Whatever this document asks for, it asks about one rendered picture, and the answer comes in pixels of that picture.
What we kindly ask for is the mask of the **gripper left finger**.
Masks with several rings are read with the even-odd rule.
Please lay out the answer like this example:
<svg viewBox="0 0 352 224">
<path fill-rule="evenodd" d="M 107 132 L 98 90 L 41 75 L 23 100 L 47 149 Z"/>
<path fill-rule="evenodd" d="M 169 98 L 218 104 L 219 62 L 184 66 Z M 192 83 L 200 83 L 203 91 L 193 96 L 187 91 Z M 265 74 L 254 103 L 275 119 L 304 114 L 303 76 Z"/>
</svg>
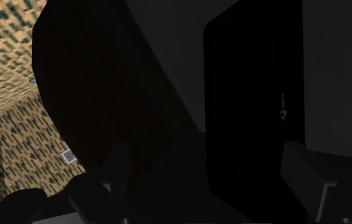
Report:
<svg viewBox="0 0 352 224">
<path fill-rule="evenodd" d="M 129 145 L 115 143 L 98 172 L 73 177 L 54 196 L 39 188 L 5 196 L 0 224 L 130 224 L 123 203 L 129 171 Z"/>
</svg>

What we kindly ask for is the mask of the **dark robot stand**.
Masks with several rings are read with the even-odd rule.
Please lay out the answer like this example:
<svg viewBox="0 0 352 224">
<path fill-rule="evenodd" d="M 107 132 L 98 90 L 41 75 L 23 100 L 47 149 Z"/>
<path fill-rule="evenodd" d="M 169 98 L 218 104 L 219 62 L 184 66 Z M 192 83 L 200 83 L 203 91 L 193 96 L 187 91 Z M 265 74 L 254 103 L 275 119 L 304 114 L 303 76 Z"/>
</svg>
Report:
<svg viewBox="0 0 352 224">
<path fill-rule="evenodd" d="M 48 0 L 32 32 L 46 110 L 84 168 L 117 141 L 141 176 L 196 125 L 126 0 Z"/>
</svg>

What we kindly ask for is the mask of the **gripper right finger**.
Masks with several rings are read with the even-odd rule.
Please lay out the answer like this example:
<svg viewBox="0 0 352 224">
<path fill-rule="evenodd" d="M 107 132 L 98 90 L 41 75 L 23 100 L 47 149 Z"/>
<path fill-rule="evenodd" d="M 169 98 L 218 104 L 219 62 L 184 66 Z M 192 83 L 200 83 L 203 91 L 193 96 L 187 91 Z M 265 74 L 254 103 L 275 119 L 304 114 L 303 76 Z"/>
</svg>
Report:
<svg viewBox="0 0 352 224">
<path fill-rule="evenodd" d="M 315 224 L 352 224 L 352 157 L 287 142 L 280 173 Z"/>
</svg>

